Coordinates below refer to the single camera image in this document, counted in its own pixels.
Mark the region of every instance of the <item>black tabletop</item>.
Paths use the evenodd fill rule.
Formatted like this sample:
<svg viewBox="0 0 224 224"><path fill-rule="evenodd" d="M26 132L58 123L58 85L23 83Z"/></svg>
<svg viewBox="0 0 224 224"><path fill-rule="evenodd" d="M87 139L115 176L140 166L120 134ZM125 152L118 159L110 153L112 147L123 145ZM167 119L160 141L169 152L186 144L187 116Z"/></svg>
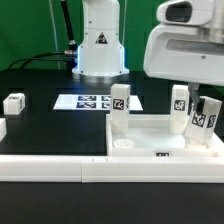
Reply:
<svg viewBox="0 0 224 224"><path fill-rule="evenodd" d="M174 82L133 72L127 82L146 114L168 114ZM7 118L2 154L106 155L104 111L54 111L58 94L109 94L65 71L0 73L0 96L23 92L26 108ZM222 99L214 88L201 95ZM224 136L223 118L218 124ZM191 183L0 183L0 223L223 224L224 185Z"/></svg>
<svg viewBox="0 0 224 224"><path fill-rule="evenodd" d="M128 81L146 114L168 114L173 81L151 79L144 72L132 72ZM110 94L111 85L88 84L58 70L9 70L0 73L0 96L22 92L25 110L7 120L7 136L0 154L106 155L105 120L108 111L55 111L59 94ZM201 93L223 97L214 88L203 86ZM222 121L218 135L223 136Z"/></svg>

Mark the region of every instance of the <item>white paper sheet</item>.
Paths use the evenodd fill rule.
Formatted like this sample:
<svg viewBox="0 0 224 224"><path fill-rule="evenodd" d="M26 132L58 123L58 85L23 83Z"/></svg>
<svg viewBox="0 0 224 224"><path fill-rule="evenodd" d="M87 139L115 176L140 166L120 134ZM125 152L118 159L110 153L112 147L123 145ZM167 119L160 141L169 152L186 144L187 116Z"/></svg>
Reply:
<svg viewBox="0 0 224 224"><path fill-rule="evenodd" d="M110 95L60 94L54 110L110 110ZM137 96L130 96L130 110L143 110Z"/></svg>

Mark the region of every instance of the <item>white block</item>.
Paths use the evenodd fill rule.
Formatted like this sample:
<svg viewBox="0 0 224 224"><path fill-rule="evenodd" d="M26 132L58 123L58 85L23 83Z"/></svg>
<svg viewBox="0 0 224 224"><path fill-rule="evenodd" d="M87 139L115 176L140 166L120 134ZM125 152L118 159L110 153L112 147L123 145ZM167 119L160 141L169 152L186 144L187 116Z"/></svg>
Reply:
<svg viewBox="0 0 224 224"><path fill-rule="evenodd" d="M113 133L126 133L130 101L130 85L114 84L111 87L111 125Z"/></svg>
<svg viewBox="0 0 224 224"><path fill-rule="evenodd" d="M4 101L4 114L19 115L25 107L25 96L22 93L12 93Z"/></svg>
<svg viewBox="0 0 224 224"><path fill-rule="evenodd" d="M5 118L0 118L0 141L6 136L6 122Z"/></svg>
<svg viewBox="0 0 224 224"><path fill-rule="evenodd" d="M205 99L203 111L198 114L192 109L185 136L198 144L206 144L214 133L222 102L209 97L201 98Z"/></svg>
<svg viewBox="0 0 224 224"><path fill-rule="evenodd" d="M173 134L182 134L188 120L189 91L188 86L174 85L170 110L169 130Z"/></svg>

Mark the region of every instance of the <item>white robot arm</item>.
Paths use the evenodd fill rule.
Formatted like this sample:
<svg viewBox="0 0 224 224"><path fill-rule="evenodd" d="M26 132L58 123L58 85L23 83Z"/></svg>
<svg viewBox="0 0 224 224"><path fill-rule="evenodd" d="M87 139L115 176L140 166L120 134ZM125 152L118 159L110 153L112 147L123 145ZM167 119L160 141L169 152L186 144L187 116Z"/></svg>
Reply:
<svg viewBox="0 0 224 224"><path fill-rule="evenodd" d="M224 1L171 0L157 18L145 52L147 75L191 83L196 104L199 84L224 86Z"/></svg>
<svg viewBox="0 0 224 224"><path fill-rule="evenodd" d="M120 5L118 0L82 0L84 39L78 47L73 77L107 83L128 74L124 47L119 42Z"/></svg>

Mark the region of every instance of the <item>white tray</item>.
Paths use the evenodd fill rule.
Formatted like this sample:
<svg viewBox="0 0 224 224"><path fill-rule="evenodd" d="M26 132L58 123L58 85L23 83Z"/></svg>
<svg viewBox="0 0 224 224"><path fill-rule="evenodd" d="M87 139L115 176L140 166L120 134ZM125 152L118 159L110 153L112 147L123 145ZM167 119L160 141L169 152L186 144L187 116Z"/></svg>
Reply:
<svg viewBox="0 0 224 224"><path fill-rule="evenodd" d="M221 157L223 142L213 134L206 148L185 148L183 135L169 132L169 115L130 115L127 134L114 134L107 115L107 148L109 156L124 157ZM134 142L133 148L115 147L118 139Z"/></svg>

